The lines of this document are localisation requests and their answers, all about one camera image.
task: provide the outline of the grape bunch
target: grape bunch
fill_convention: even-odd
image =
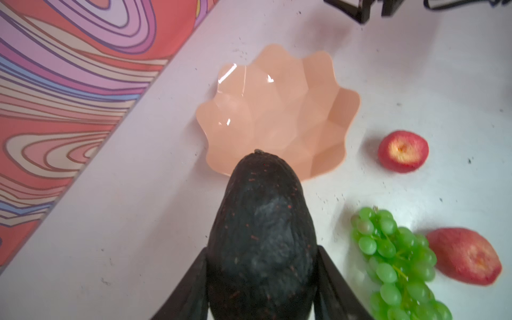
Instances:
[[[366,272],[381,285],[370,297],[376,320],[452,320],[425,284],[434,279],[437,263],[425,236],[398,227],[389,211],[377,208],[362,208],[351,223],[351,237],[368,261]]]

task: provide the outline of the colorful patterned cloth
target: colorful patterned cloth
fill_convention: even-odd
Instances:
[[[0,0],[0,272],[218,0]]]

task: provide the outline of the bowl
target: bowl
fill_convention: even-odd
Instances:
[[[248,66],[225,65],[215,97],[199,106],[196,118],[213,170],[229,176],[244,156],[261,149],[283,158],[303,181],[344,161],[359,106],[358,93],[336,82],[327,52],[298,59],[269,45]]]

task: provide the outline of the dark avocado skin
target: dark avocado skin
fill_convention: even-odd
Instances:
[[[306,320],[317,251],[296,174],[277,156],[246,156],[229,179],[206,250],[215,319]]]

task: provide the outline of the toy apple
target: toy apple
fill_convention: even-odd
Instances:
[[[429,156],[425,139],[409,131],[395,131],[380,143],[378,157],[386,169],[408,173],[420,168]]]
[[[493,246],[477,232],[465,228],[441,228],[426,238],[436,254],[436,268],[458,281],[487,286],[501,273]]]

